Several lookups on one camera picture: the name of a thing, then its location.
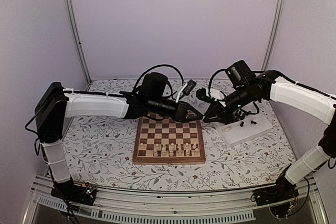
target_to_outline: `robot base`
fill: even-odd
[[[71,191],[71,194],[65,194],[64,191],[59,190],[56,186],[54,186],[51,191],[51,195],[59,199],[93,206],[97,194],[95,185],[89,183],[85,183],[80,186],[73,185]]]

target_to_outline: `white robotic arm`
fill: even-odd
[[[300,159],[288,166],[278,177],[276,185],[256,189],[254,196],[258,205],[270,204],[298,196],[295,184],[311,172],[315,172],[329,159],[336,157],[336,95],[329,95],[301,83],[294,82],[279,71],[269,70],[256,76],[244,61],[238,61],[225,71],[235,91],[224,95],[211,89],[199,89],[197,97],[210,103],[204,114],[204,122],[233,123],[243,119],[237,113],[245,105],[262,99],[288,104],[305,111],[327,124],[323,138]]]

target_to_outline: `chess square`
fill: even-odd
[[[198,145],[198,139],[197,138],[191,138],[190,139],[191,144],[197,144]]]
[[[147,144],[154,144],[154,139],[147,139]]]
[[[182,138],[176,139],[176,144],[183,144],[183,139]]]
[[[146,151],[146,157],[153,157],[153,151]]]
[[[161,143],[162,143],[162,144],[169,144],[169,139],[162,139],[162,140],[161,140]]]
[[[152,150],[154,150],[154,144],[148,144],[146,149],[147,149],[148,151],[152,151]]]
[[[146,157],[146,151],[139,151],[138,156],[139,157]]]

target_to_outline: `floral tablecloth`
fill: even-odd
[[[175,90],[180,81],[170,80]],[[134,80],[95,81],[90,91],[131,91]],[[195,92],[185,99],[199,111],[208,107]],[[228,94],[233,91],[226,80],[217,80],[213,88]],[[146,166],[132,162],[137,120],[106,116],[74,118],[65,138],[64,150],[74,180],[101,186],[142,190],[188,191],[242,188],[272,183],[288,164],[295,160],[290,144],[268,102],[259,104],[261,112],[273,125],[271,132],[227,148],[212,123],[203,123],[206,163],[204,165]]]

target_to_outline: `white pawn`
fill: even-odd
[[[161,156],[165,156],[167,155],[167,147],[166,145],[162,145],[162,149],[161,149]]]
[[[157,157],[159,155],[156,148],[154,148],[154,152],[153,153],[154,153],[154,157]]]
[[[182,147],[181,147],[181,145],[179,144],[179,146],[177,147],[178,148],[178,150],[177,150],[177,155],[178,156],[182,156]]]

